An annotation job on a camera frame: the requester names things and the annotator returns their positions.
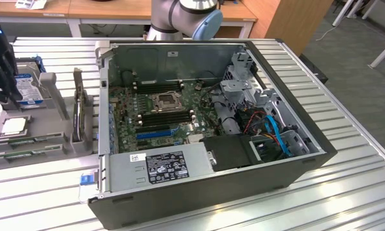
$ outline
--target slatted metal surface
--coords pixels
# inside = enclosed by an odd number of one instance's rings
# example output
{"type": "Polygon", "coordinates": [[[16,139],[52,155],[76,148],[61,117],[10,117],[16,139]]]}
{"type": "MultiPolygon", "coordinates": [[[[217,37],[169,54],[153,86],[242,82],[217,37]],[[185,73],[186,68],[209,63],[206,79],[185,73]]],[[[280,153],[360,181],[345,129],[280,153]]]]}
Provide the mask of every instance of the slatted metal surface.
{"type": "MultiPolygon", "coordinates": [[[[73,94],[70,72],[77,66],[88,93],[97,95],[93,44],[93,38],[18,38],[14,50],[17,57],[37,53],[44,58],[46,70],[57,73],[62,96],[73,94]]],[[[338,154],[286,189],[122,230],[385,230],[384,149],[285,45],[270,39],[254,40],[254,44],[338,154]]],[[[0,170],[0,230],[102,230],[78,201],[78,177],[96,166],[92,155],[0,170]]]]}

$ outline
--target blue hard drive label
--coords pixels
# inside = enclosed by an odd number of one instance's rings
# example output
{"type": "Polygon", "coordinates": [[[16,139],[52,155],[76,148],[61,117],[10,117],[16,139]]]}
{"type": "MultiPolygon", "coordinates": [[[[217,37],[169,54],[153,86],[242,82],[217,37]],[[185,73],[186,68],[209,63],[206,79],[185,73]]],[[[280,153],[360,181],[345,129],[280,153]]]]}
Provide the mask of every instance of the blue hard drive label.
{"type": "Polygon", "coordinates": [[[22,100],[18,101],[21,108],[34,108],[44,102],[38,90],[38,85],[30,74],[18,74],[16,76],[17,89],[22,95],[22,100]]]}
{"type": "Polygon", "coordinates": [[[152,184],[189,177],[181,151],[146,156],[145,163],[148,181],[152,184]]]}

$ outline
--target green circuit board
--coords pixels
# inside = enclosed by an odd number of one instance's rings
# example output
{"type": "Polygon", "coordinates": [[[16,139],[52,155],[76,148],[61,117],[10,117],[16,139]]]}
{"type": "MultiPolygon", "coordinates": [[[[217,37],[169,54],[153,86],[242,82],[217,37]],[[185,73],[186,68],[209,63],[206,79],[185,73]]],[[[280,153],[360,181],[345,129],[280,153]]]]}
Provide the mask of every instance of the green circuit board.
{"type": "MultiPolygon", "coordinates": [[[[136,129],[142,126],[138,124],[137,115],[157,113],[154,112],[157,109],[153,101],[154,94],[141,95],[130,88],[110,88],[109,102],[114,109],[113,114],[117,123],[116,132],[118,136],[120,153],[185,144],[188,136],[193,134],[202,134],[204,137],[214,136],[214,128],[208,122],[208,119],[210,119],[214,123],[218,123],[214,108],[210,107],[209,103],[200,106],[201,95],[209,87],[202,88],[200,91],[196,91],[194,87],[196,82],[184,82],[182,91],[177,93],[170,92],[177,96],[180,101],[180,108],[177,110],[193,110],[194,120],[192,122],[168,124],[172,130],[172,136],[138,140],[136,139],[136,129]]],[[[217,133],[224,134],[221,126],[217,128],[217,133]]]]}

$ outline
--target gray floor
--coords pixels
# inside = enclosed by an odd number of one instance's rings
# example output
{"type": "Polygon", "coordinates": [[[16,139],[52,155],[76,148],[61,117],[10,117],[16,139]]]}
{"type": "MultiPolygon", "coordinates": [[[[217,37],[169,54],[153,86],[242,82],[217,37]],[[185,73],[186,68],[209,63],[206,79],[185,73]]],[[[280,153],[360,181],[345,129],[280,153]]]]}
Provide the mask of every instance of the gray floor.
{"type": "MultiPolygon", "coordinates": [[[[321,22],[304,54],[329,78],[326,87],[385,147],[385,60],[376,69],[368,64],[385,48],[385,34],[361,19],[344,19],[338,28],[316,41],[332,28],[332,9],[321,22]]],[[[4,31],[18,37],[69,37],[62,24],[2,24],[4,31]]],[[[109,34],[113,25],[98,28],[109,34]]],[[[84,37],[98,37],[81,25],[84,37]]],[[[110,37],[138,37],[142,26],[118,25],[110,37]]]]}

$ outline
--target wooden table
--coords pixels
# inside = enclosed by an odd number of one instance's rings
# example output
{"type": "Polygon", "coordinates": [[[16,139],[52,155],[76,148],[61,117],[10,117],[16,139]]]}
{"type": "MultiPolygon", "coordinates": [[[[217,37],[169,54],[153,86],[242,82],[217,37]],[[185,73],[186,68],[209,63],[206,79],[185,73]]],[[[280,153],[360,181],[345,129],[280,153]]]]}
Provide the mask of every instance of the wooden table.
{"type": "Polygon", "coordinates": [[[24,10],[13,2],[0,2],[0,22],[2,23],[64,23],[69,14],[70,0],[52,0],[42,10],[24,10]]]}
{"type": "MultiPolygon", "coordinates": [[[[152,0],[53,0],[42,10],[18,10],[14,3],[0,2],[0,22],[66,23],[73,37],[81,37],[80,24],[150,24],[152,0]]],[[[248,38],[257,17],[238,2],[221,6],[221,26],[240,28],[240,38],[248,38]]]]}

